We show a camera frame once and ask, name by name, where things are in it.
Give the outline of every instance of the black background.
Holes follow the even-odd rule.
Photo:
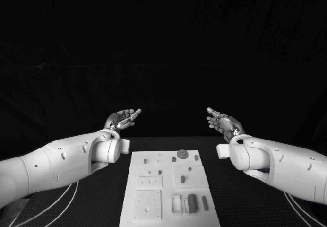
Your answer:
[[[1,158],[142,109],[123,137],[249,135],[325,148],[325,1],[1,3]]]

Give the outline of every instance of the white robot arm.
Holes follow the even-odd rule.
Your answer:
[[[219,158],[229,157],[237,170],[285,193],[327,205],[327,157],[305,148],[246,135],[233,117],[211,108],[207,112],[208,127],[227,141],[216,146]]]
[[[121,139],[118,132],[135,124],[139,113],[141,109],[121,110],[98,132],[56,140],[0,161],[0,208],[28,194],[70,185],[115,163],[129,150],[129,140]]]

